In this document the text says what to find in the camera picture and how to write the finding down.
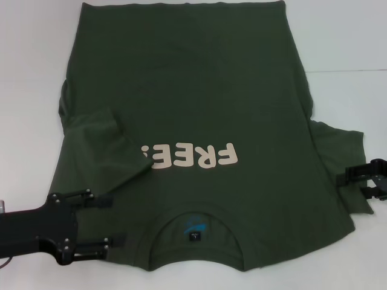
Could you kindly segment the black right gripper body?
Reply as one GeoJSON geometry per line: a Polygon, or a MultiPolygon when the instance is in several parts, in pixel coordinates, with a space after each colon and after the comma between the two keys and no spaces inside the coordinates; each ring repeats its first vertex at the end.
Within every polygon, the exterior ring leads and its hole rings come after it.
{"type": "Polygon", "coordinates": [[[379,189],[386,189],[386,160],[373,159],[370,165],[372,181],[379,189]]]}

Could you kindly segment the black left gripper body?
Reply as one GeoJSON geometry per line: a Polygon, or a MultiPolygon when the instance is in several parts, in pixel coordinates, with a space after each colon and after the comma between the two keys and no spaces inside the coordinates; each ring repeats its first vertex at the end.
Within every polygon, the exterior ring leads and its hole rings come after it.
{"type": "Polygon", "coordinates": [[[74,259],[77,219],[64,195],[48,195],[44,205],[1,213],[1,258],[33,253],[52,255],[60,265],[74,259]]]}

